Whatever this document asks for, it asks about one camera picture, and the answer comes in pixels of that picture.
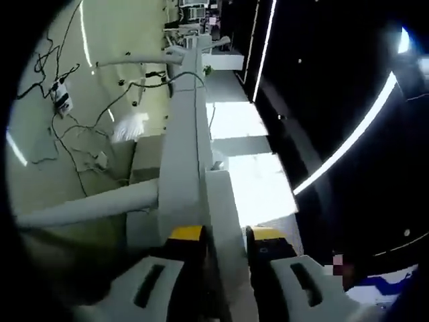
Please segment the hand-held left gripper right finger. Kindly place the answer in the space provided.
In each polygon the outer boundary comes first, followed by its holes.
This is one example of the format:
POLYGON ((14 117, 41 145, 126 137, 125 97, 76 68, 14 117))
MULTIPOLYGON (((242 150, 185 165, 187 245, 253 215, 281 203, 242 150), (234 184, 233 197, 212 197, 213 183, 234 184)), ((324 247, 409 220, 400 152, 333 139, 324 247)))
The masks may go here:
POLYGON ((338 276, 297 255, 284 233, 248 226, 245 235, 260 321, 356 321, 363 306, 345 293, 338 276))

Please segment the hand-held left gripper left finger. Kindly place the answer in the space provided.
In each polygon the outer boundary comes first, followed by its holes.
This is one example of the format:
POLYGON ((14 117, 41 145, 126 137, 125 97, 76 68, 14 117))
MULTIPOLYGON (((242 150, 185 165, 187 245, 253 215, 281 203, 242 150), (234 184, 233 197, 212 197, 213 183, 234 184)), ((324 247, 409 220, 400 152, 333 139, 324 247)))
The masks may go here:
POLYGON ((75 321, 211 321, 218 316, 203 225, 175 228, 162 246, 118 275, 101 300, 74 309, 75 321))

